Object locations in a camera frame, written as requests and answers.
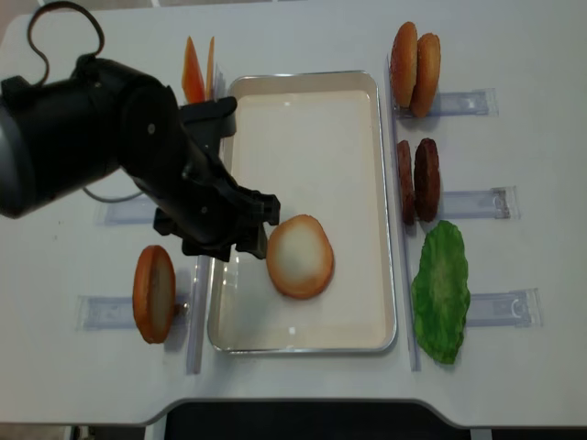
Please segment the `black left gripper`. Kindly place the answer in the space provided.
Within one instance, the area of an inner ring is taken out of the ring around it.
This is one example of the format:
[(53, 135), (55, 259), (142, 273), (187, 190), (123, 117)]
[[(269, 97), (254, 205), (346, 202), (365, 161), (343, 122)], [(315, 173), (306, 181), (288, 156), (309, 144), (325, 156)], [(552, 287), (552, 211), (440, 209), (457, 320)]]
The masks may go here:
[(159, 170), (152, 177), (152, 199), (160, 208), (153, 227), (179, 237), (186, 256), (228, 261), (235, 249), (265, 259), (264, 225), (280, 221), (275, 195), (238, 185), (218, 161)]

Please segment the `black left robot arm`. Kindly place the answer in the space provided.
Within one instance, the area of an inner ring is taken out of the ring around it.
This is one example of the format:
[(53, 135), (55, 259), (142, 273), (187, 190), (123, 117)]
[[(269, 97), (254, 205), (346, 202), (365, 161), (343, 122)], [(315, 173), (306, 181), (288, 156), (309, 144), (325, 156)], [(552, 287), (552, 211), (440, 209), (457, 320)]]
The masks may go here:
[(19, 218), (123, 170), (157, 206), (154, 229), (187, 256), (264, 259), (280, 202), (239, 185), (219, 156), (235, 134), (233, 97), (179, 105), (169, 86), (82, 56), (72, 77), (1, 85), (1, 213)]

